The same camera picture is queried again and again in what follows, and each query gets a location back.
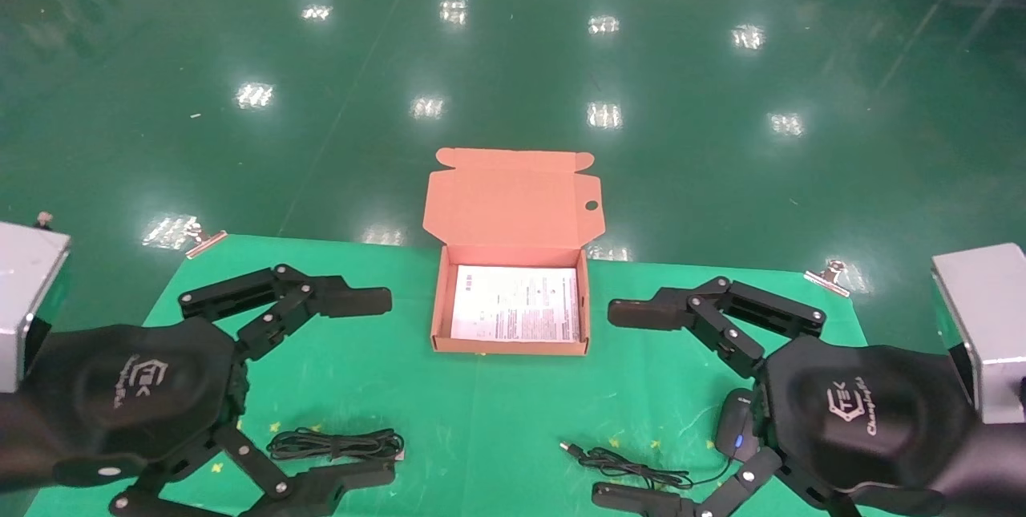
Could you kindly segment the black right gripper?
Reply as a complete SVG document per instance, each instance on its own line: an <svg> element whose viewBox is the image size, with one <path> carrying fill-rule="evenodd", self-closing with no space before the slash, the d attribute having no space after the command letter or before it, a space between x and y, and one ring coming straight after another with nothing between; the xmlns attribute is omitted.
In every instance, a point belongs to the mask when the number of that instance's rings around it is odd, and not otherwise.
<svg viewBox="0 0 1026 517"><path fill-rule="evenodd" d="M1022 516L1023 423L985 423L951 357L885 345L821 341L824 310L728 277L652 299L611 299L620 328L686 330L740 377L756 377L762 446L710 495L681 495L681 472L597 449L613 472L645 487L595 482L598 507L639 516L733 516L770 481L828 516L871 509L900 516ZM793 339L765 349L745 322Z"/></svg>

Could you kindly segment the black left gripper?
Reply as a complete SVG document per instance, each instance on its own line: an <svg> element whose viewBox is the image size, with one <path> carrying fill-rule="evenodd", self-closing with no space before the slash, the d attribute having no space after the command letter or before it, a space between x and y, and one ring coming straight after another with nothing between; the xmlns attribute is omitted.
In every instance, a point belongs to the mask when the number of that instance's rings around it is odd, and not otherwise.
<svg viewBox="0 0 1026 517"><path fill-rule="evenodd" d="M385 315L388 288L276 265L184 292L179 306L191 319L176 325L45 339L19 388L2 396L3 492L135 478L111 499L112 516L216 516L162 494L226 454L261 491L244 516L331 516L344 494L395 480L391 458L287 476L236 422L248 389L244 360L267 356L311 317ZM236 342L213 324L260 308Z"/></svg>

